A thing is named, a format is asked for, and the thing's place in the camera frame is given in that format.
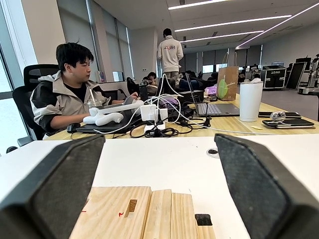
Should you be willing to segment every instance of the desk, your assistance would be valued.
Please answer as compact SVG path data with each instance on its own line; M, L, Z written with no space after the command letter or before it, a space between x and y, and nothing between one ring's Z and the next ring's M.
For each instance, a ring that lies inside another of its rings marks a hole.
M239 107L239 99L240 96L237 94L235 101L218 101L217 103L221 104L234 104L235 106ZM261 103L260 111L266 112L274 112L274 111L281 111L274 106L270 106L268 104ZM314 122L316 124L316 128L309 128L309 129L270 129L266 128L266 126L262 123L265 118L258 118L256 122L242 122L239 120L239 117L213 117L210 121L211 127L223 129L223 130L230 130L230 131L239 131L239 132L255 132L255 133L270 133L270 134L307 134L307 133L319 133L319 123L312 119L304 118L310 122ZM176 124L167 124L168 127L173 127L180 132L187 132L188 128L183 128ZM255 129L252 126L257 126L262 128ZM133 135L141 135L144 132L144 126L137 128L133 131ZM200 136L214 136L218 131L212 129L200 129L200 130L193 130L193 132L188 134L180 134L178 137L200 137ZM243 136L247 134L242 133L226 133L229 135L234 136ZM72 135L72 139L83 138L91 136L92 134L87 133L74 133ZM113 134L107 134L106 138L112 138ZM121 138L130 138L129 135L124 135ZM59 132L53 136L50 136L47 140L62 140L62 139L71 139L71 134L67 133L65 130Z
M244 138L267 146L319 200L319 134ZM150 140L156 147L141 148ZM2 156L0 201L61 143L64 141L34 141ZM93 187L151 186L153 191L172 189L191 194L194 212L211 215L217 239L249 239L229 194L220 160L206 154L215 146L213 137L107 139Z

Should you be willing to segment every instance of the white tabletop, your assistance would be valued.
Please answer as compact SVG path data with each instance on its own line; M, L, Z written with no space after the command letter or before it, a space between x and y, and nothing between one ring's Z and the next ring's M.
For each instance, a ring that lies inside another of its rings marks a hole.
M268 146L319 200L319 134L244 138ZM0 157L0 200L63 142L37 141ZM211 215L216 238L248 239L220 160L206 154L215 146L213 137L107 139L93 186L151 186L191 194L195 213Z

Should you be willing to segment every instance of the laptop keyboard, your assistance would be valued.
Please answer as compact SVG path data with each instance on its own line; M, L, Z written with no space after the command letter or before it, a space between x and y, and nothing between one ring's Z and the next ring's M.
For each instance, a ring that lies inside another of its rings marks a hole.
M222 112L219 110L219 108L215 104L198 104L198 113L200 115L205 115L206 114L206 107L208 106L207 114L208 115L219 115Z

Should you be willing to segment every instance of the gray laptop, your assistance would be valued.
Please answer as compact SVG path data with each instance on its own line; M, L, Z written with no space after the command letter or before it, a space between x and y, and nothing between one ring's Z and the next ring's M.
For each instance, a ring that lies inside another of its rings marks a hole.
M199 116L206 116L206 111L208 116L239 116L239 108L233 104L201 103L196 105L196 109Z

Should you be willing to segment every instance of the white hoodie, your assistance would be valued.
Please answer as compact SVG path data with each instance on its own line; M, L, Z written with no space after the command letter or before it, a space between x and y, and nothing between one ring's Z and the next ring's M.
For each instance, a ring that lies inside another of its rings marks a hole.
M183 56L180 42L174 40L172 36L166 36L159 44L158 59L162 60L164 72L179 71L178 62Z

